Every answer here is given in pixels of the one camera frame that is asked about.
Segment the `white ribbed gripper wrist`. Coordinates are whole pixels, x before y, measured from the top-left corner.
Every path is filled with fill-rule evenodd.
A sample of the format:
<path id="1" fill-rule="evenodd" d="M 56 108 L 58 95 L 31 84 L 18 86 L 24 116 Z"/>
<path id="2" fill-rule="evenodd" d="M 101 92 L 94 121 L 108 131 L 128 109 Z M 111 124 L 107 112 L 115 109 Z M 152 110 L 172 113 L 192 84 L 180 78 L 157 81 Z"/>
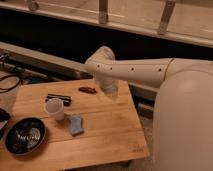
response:
<path id="1" fill-rule="evenodd" d="M 95 82 L 107 97 L 116 98 L 118 96 L 118 81 L 116 79 L 96 76 Z"/>

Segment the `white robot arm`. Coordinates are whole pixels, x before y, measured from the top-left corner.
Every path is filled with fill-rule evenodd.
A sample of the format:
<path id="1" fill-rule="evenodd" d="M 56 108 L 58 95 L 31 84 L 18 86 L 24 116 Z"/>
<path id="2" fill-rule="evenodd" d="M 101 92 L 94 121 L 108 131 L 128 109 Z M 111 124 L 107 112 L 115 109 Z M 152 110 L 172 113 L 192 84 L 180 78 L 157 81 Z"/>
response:
<path id="1" fill-rule="evenodd" d="M 126 80 L 157 95 L 153 119 L 153 171 L 213 171 L 213 61 L 117 60 L 100 47 L 85 62 L 105 93 Z"/>

